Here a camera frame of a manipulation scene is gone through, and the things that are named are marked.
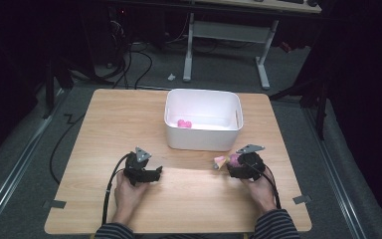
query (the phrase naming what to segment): table top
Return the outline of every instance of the table top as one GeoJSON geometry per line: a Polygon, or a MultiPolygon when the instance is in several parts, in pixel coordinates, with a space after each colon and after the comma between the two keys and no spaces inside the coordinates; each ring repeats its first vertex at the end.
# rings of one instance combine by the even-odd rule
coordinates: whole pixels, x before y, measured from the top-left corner
{"type": "Polygon", "coordinates": [[[304,0],[303,4],[289,3],[289,2],[279,1],[279,0],[264,0],[263,2],[258,2],[255,0],[195,0],[195,2],[211,3],[211,4],[227,4],[227,5],[234,5],[234,6],[264,8],[264,9],[290,11],[290,12],[297,12],[297,13],[319,14],[321,12],[321,8],[318,5],[315,7],[310,7],[306,3],[306,0],[304,0]]]}
{"type": "MultiPolygon", "coordinates": [[[[67,204],[64,209],[51,209],[46,232],[95,233],[110,175],[120,158],[136,146],[152,155],[147,170],[163,165],[163,172],[158,182],[151,183],[129,223],[135,233],[254,231],[258,213],[247,188],[226,168],[213,169],[214,157],[247,144],[266,147],[258,154],[275,176],[282,206],[298,231],[308,231],[311,222],[305,205],[292,200],[301,192],[269,98],[237,95],[244,126],[231,151],[215,152],[167,145],[163,120],[167,92],[95,91],[55,198],[67,204]]],[[[111,193],[108,222],[114,210],[111,193]]]]}

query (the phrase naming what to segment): tape piece on table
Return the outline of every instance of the tape piece on table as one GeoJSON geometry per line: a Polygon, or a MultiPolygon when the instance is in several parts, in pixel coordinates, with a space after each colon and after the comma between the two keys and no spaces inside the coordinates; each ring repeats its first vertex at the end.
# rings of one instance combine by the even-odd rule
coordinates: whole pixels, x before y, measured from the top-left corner
{"type": "Polygon", "coordinates": [[[298,196],[298,197],[294,197],[293,198],[293,202],[295,203],[295,204],[300,204],[300,203],[308,203],[308,202],[310,202],[310,201],[312,201],[312,199],[311,199],[311,197],[310,196],[308,196],[308,195],[301,195],[301,196],[298,196]]]}
{"type": "Polygon", "coordinates": [[[67,204],[66,201],[46,200],[45,203],[43,203],[43,208],[55,207],[55,208],[64,209],[66,204],[67,204]]]}

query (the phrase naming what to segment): hand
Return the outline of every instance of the hand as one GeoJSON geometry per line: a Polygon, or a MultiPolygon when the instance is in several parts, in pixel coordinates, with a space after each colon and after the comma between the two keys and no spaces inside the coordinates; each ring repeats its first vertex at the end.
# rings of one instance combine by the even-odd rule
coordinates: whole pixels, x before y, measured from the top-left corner
{"type": "MultiPolygon", "coordinates": [[[[269,169],[266,169],[264,174],[274,182],[273,175],[269,169]]],[[[250,189],[251,197],[256,202],[262,215],[277,209],[272,186],[263,176],[256,181],[250,179],[241,179],[241,181],[250,189]]]]}
{"type": "Polygon", "coordinates": [[[113,215],[112,222],[126,225],[132,217],[135,209],[141,202],[144,192],[149,183],[142,183],[138,186],[132,186],[129,179],[119,172],[116,176],[116,189],[114,198],[116,201],[116,212],[113,215]]]}

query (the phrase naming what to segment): white container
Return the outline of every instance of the white container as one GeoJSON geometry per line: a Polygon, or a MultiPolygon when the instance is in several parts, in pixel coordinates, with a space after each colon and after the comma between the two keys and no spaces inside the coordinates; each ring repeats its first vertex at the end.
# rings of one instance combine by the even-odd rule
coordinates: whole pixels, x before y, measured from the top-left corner
{"type": "Polygon", "coordinates": [[[206,90],[170,91],[164,120],[168,145],[190,150],[229,151],[244,125],[237,95],[206,90]],[[179,127],[179,120],[192,126],[179,127]]]}

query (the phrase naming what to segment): striped sleeve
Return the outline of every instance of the striped sleeve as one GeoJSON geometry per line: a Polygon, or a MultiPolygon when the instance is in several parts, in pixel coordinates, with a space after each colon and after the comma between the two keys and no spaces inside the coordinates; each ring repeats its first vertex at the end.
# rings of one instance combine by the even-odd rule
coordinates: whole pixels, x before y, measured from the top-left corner
{"type": "Polygon", "coordinates": [[[289,214],[284,209],[268,212],[257,220],[254,239],[299,238],[289,214]]]}
{"type": "Polygon", "coordinates": [[[133,239],[131,229],[119,223],[107,223],[95,233],[95,239],[133,239]]]}

